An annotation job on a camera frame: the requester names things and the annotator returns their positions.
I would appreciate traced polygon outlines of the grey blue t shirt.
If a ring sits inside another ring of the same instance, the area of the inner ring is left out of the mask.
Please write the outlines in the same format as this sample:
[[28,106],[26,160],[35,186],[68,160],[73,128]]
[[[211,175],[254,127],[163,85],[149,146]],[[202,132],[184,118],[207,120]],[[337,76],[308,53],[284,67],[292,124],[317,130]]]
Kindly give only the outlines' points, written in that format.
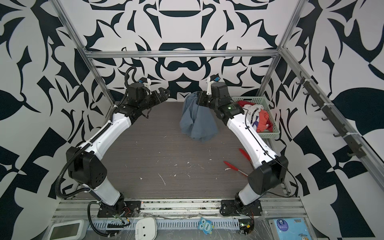
[[188,94],[185,98],[180,129],[191,139],[206,142],[219,133],[216,121],[208,107],[197,104],[198,92]]

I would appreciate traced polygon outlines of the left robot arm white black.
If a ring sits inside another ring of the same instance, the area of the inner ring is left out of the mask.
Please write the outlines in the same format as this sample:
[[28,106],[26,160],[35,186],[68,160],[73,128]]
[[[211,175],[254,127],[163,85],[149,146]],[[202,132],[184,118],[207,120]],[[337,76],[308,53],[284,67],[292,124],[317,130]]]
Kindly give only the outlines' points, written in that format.
[[[116,207],[123,202],[123,194],[116,190],[107,177],[107,169],[102,159],[110,146],[118,137],[144,115],[144,111],[151,111],[153,107],[165,102],[171,95],[170,90],[158,88],[151,91],[151,81],[141,78],[129,83],[134,77],[130,67],[125,73],[125,92],[120,101],[113,105],[106,124],[88,141],[79,147],[67,150],[67,162],[55,184],[56,196],[60,199],[70,198],[81,192],[90,192],[97,202],[110,207]],[[61,189],[64,174],[83,186],[72,193],[65,194]]]

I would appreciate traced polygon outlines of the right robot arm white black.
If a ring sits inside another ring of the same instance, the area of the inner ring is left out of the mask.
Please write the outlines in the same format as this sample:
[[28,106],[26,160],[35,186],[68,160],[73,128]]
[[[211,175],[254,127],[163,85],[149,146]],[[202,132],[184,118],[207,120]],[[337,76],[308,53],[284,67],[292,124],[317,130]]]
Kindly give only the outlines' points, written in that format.
[[247,185],[235,195],[237,208],[258,200],[267,191],[280,185],[288,171],[288,160],[279,157],[259,136],[247,119],[248,111],[231,98],[228,86],[218,74],[210,76],[206,91],[198,92],[197,104],[208,107],[235,134],[251,158],[254,170],[247,176]]

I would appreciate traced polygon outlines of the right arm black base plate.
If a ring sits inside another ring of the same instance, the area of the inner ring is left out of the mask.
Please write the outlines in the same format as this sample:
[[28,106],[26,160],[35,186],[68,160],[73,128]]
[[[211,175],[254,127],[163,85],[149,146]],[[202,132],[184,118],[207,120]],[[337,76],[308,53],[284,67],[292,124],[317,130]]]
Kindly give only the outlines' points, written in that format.
[[237,207],[235,200],[221,200],[220,214],[225,217],[262,215],[262,206],[259,200],[243,207]]

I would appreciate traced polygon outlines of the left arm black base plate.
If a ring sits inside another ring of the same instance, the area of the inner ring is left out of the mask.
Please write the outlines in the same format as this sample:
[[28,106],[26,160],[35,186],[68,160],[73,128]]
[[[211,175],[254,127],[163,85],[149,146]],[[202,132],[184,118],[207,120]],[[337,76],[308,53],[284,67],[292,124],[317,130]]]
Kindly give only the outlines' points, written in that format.
[[118,201],[114,206],[100,204],[98,218],[112,218],[119,215],[122,218],[130,218],[141,210],[141,201]]

